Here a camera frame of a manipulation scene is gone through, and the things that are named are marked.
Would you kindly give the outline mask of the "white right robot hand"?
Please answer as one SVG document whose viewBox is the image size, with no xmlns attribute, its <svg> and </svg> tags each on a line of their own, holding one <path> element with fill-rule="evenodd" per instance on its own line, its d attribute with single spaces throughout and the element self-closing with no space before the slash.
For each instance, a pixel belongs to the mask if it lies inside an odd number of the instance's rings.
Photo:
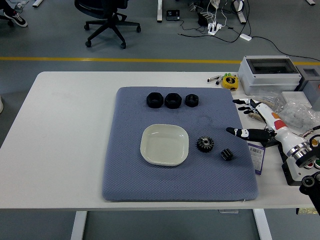
<svg viewBox="0 0 320 240">
<path fill-rule="evenodd" d="M 311 151 L 310 144 L 305 138 L 294 134 L 285 122 L 265 103 L 252 98 L 234 99 L 232 101 L 240 107 L 244 114 L 256 113 L 266 123 L 266 129 L 238 129 L 228 127 L 226 131 L 250 142 L 267 142 L 274 138 L 282 144 L 283 152 L 288 156 L 298 158 Z"/>
</svg>

